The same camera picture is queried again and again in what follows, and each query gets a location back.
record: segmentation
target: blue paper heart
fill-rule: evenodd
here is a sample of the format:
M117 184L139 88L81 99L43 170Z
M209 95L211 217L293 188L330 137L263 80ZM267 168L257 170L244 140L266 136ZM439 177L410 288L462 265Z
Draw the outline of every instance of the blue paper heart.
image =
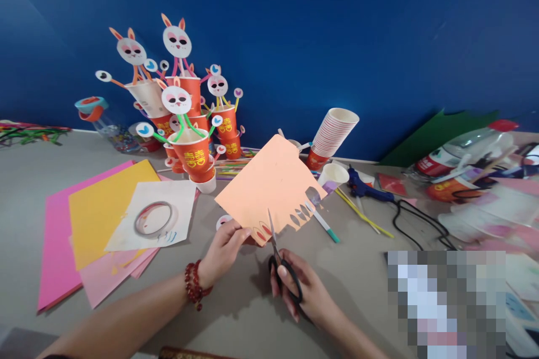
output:
M150 133L150 128L148 126L145 126L144 129L139 129L139 132L143 135L147 135L148 133Z

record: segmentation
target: paper bunny face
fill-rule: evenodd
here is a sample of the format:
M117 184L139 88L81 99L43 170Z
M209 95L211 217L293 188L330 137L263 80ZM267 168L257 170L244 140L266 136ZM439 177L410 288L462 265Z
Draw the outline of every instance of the paper bunny face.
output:
M166 109L174 114L185 114L191 109L191 96L180 87L180 78L174 77L174 85L167 87L161 80L157 84L163 89L161 101Z
M118 43L116 50L120 56L130 65L140 66L146 61L146 51L143 46L135 40L133 29L127 31L127 38L122 37L114 28L110 28L112 35L116 37Z
M223 96L229 90L229 84L221 75L210 76L208 79L208 90L212 95Z
M170 125L170 129L172 129L173 131L175 132L180 131L180 120L178 119L178 116L172 115L170 117L168 124Z
M172 25L165 14L161 14L167 26L163 31L163 42L167 51L177 58L186 58L191 53L191 40L185 33L185 20L181 19L179 26Z

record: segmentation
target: red beaded bracelet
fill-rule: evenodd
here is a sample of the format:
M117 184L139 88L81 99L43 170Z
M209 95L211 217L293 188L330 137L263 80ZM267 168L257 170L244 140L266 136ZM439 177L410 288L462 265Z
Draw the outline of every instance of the red beaded bracelet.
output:
M187 290L189 300L197 307L197 311L202 310L202 303L200 303L202 298L209 295L213 289L213 286L211 286L211 288L204 291L200 287L198 278L199 264L200 260L196 264L190 263L185 268L185 289Z

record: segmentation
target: blue wall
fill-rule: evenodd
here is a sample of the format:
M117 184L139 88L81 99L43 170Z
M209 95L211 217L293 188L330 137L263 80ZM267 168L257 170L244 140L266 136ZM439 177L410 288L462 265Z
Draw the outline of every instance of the blue wall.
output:
M218 63L241 87L244 144L281 127L311 140L330 107L361 121L339 156L378 160L426 118L470 109L526 114L539 131L539 0L0 0L0 116L90 128L73 103L102 95L126 123L140 120L120 81L132 68L112 26L155 60L172 61L160 13L186 20L199 75ZM207 88L203 95L209 98Z

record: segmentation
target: scissor handle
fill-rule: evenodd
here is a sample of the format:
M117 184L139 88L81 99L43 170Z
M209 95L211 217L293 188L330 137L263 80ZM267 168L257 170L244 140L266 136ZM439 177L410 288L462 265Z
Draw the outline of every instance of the scissor handle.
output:
M301 285L299 283L298 276L296 275L296 272L294 272L294 269L288 263L287 260L281 259L281 265L286 268L286 270L288 271L288 273L292 277L292 280L296 284L296 287L298 288L298 295L297 296L295 294L293 294L292 291L289 291L289 294L290 294L290 298L292 299L294 304L299 305L303 301L303 291L302 291L302 287L301 287ZM279 286L279 289L282 289L282 280L279 277L279 274L277 273L277 260L275 259L275 255L272 255L271 257L269 257L269 262L268 262L269 273L271 273L271 267L275 268L275 275L276 275L276 278L277 278L277 285Z

